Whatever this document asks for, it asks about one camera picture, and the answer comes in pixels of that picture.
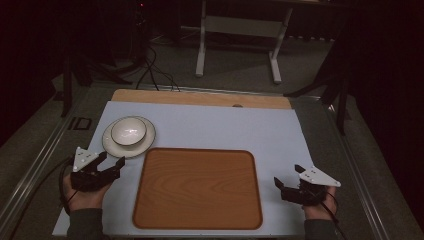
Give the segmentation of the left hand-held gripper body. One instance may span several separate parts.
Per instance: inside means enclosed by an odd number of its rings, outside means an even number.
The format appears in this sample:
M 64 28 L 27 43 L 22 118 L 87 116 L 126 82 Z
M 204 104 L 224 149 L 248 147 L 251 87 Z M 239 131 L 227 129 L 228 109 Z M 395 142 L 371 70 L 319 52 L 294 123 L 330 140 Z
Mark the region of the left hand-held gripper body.
M 72 188 L 82 192 L 94 192 L 113 183 L 120 177 L 120 171 L 112 172 L 109 168 L 96 172 L 88 172 L 87 165 L 99 156 L 100 153 L 78 147 L 75 151 L 72 172 L 70 174 Z

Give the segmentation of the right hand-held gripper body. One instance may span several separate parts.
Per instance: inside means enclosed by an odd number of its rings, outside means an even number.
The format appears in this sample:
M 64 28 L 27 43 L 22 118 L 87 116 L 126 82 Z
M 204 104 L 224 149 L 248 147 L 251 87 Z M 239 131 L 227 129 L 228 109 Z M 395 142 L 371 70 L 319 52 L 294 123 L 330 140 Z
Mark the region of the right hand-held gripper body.
M 316 206 L 326 199 L 328 186 L 340 187 L 341 183 L 329 176 L 315 166 L 306 169 L 299 174 L 298 188 L 290 188 L 287 193 L 281 193 L 281 198 L 285 201 L 305 205 Z

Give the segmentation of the white bowl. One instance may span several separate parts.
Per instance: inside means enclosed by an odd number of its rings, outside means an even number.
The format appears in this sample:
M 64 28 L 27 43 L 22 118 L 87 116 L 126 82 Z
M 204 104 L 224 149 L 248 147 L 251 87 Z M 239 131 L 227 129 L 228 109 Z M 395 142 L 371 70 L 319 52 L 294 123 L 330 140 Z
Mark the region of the white bowl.
M 144 139 L 147 133 L 145 123 L 133 117 L 127 117 L 117 121 L 111 129 L 113 141 L 122 146 L 131 146 Z

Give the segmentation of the white plate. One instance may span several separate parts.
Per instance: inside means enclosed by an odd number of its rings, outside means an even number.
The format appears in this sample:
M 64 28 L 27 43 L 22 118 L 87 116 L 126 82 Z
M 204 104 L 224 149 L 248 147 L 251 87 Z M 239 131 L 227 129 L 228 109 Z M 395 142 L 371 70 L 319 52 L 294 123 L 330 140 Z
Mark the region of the white plate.
M 156 129 L 154 127 L 154 125 L 152 124 L 152 122 L 144 117 L 141 116 L 129 116 L 129 117 L 133 117 L 133 118 L 138 118 L 140 120 L 142 120 L 146 127 L 147 127 L 147 133 L 144 137 L 143 140 L 141 140 L 139 143 L 136 143 L 134 145 L 131 146 L 122 146 L 119 145 L 117 143 L 115 143 L 111 137 L 111 129 L 112 126 L 119 121 L 120 118 L 116 121 L 114 121 L 113 123 L 111 123 L 106 130 L 103 133 L 102 136 L 102 145 L 103 148 L 112 156 L 114 157 L 123 157 L 125 156 L 126 158 L 134 158 L 138 155 L 141 155 L 142 153 L 144 153 L 145 151 L 147 151 L 153 144 L 155 137 L 156 137 Z

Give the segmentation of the wooden tray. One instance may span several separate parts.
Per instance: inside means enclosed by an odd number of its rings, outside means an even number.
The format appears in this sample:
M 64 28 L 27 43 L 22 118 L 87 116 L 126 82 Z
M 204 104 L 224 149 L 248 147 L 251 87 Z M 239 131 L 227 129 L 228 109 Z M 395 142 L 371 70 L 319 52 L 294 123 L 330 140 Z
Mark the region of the wooden tray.
M 133 210 L 137 228 L 256 230 L 262 222 L 250 152 L 187 148 L 147 152 Z

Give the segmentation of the person's left hand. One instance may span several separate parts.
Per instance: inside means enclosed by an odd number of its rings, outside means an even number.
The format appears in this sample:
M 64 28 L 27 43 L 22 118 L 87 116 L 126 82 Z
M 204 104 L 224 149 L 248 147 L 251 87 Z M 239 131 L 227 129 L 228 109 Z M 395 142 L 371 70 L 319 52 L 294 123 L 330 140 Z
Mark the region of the person's left hand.
M 101 209 L 103 199 L 111 185 L 106 185 L 98 191 L 80 192 L 72 188 L 71 178 L 66 175 L 63 178 L 63 191 L 70 211 L 81 209 Z

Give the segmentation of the person's right hand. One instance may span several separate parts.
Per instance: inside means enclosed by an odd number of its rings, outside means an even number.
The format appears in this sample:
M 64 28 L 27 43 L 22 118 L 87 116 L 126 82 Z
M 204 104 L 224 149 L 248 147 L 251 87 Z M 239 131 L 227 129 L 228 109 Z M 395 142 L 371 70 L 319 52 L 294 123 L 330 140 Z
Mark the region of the person's right hand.
M 336 188 L 334 186 L 328 186 L 326 190 L 326 199 L 322 203 L 316 206 L 302 207 L 306 219 L 334 220 L 338 208 L 335 198 Z

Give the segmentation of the light blue table mat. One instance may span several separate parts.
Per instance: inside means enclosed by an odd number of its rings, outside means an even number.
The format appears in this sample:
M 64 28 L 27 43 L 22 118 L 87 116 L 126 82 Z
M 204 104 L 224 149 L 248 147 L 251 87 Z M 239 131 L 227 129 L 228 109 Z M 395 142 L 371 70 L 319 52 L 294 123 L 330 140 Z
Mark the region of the light blue table mat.
M 149 230 L 132 223 L 144 157 L 126 162 L 121 177 L 104 199 L 103 231 L 119 237 L 290 237 L 304 233 L 301 207 L 281 200 L 274 185 L 299 183 L 294 166 L 313 165 L 302 129 L 293 110 L 149 104 L 110 101 L 99 120 L 89 149 L 103 150 L 102 136 L 115 120 L 142 116 L 156 130 L 155 147 L 247 150 L 255 158 L 262 225 L 256 230 Z

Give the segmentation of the black tripod stand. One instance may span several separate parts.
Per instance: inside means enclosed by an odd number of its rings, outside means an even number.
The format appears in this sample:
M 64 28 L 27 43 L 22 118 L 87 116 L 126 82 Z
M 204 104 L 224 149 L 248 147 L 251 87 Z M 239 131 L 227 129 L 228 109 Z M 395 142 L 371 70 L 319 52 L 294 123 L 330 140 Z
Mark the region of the black tripod stand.
M 355 43 L 356 17 L 356 13 L 347 15 L 340 33 L 321 64 L 313 82 L 299 90 L 284 94 L 285 97 L 296 98 L 325 86 L 319 100 L 326 106 L 330 106 L 335 100 L 338 100 L 336 126 L 342 136 L 345 135 L 344 121 L 351 77 L 350 61 L 355 52 L 355 48 L 351 47 L 351 44 Z

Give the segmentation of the white metal stand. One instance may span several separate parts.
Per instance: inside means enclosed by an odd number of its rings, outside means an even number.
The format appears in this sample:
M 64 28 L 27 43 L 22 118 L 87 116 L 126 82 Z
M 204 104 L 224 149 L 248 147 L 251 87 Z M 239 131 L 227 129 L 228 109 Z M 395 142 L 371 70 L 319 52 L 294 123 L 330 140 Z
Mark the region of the white metal stand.
M 197 77 L 202 77 L 204 75 L 207 32 L 268 37 L 276 39 L 276 45 L 274 49 L 268 53 L 268 58 L 273 81 L 275 84 L 281 84 L 282 76 L 278 64 L 278 55 L 286 31 L 288 29 L 292 12 L 293 9 L 288 8 L 285 11 L 284 18 L 281 22 L 214 16 L 207 14 L 207 0 L 202 0 L 200 18 L 200 43 L 195 75 Z

